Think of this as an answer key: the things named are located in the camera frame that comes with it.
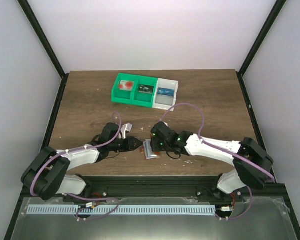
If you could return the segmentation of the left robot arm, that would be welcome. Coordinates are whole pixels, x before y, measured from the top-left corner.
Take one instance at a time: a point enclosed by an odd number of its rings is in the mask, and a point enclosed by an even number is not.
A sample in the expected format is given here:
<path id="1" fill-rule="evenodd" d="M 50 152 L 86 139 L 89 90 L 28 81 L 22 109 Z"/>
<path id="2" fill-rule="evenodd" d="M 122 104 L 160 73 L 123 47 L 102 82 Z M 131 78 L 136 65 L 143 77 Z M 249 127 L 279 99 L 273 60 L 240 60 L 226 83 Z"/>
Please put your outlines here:
<path id="1" fill-rule="evenodd" d="M 68 175 L 68 171 L 84 165 L 99 163 L 109 157 L 111 152 L 120 154 L 132 152 L 143 143 L 134 136 L 127 136 L 132 125 L 119 126 L 108 122 L 101 134 L 84 146 L 55 150 L 44 147 L 21 176 L 21 182 L 30 190 L 32 196 L 49 200 L 55 195 L 75 195 L 81 202 L 87 202 L 92 189 L 87 180 L 80 175 Z"/>

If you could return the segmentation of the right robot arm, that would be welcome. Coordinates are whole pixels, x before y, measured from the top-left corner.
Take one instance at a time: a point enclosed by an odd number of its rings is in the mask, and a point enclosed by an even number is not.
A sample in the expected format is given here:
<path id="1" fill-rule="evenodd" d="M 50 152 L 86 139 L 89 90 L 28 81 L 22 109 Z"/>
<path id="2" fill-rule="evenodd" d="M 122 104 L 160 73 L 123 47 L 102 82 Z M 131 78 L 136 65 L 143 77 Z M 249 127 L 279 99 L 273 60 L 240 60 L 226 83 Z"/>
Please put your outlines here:
<path id="1" fill-rule="evenodd" d="M 173 153 L 178 157 L 206 157 L 234 168 L 221 174 L 210 189 L 213 198 L 219 202 L 225 201 L 230 194 L 241 188 L 262 190 L 267 182 L 275 181 L 271 174 L 273 159 L 252 138 L 223 141 L 202 137 L 190 131 L 177 133 L 162 121 L 155 124 L 150 132 L 150 146 L 154 152 Z"/>

